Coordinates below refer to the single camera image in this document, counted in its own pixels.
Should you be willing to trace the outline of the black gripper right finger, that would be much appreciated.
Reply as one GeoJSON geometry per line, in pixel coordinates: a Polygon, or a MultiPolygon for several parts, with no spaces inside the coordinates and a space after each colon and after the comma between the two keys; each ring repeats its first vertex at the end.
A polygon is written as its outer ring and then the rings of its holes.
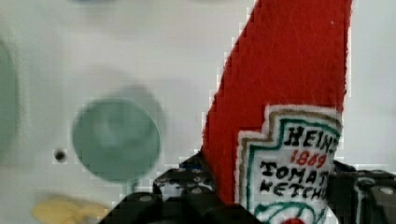
{"type": "Polygon", "coordinates": [[[334,164],[327,201],[339,224],[396,224],[394,174],[334,164]]]}

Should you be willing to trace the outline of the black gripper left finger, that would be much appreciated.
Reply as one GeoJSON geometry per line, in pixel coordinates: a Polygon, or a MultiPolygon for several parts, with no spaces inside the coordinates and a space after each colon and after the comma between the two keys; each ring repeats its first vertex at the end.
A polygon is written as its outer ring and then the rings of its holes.
{"type": "Polygon", "coordinates": [[[151,192],[126,196],[98,224],[261,224],[237,203],[225,204],[201,152],[157,177],[151,192]]]}

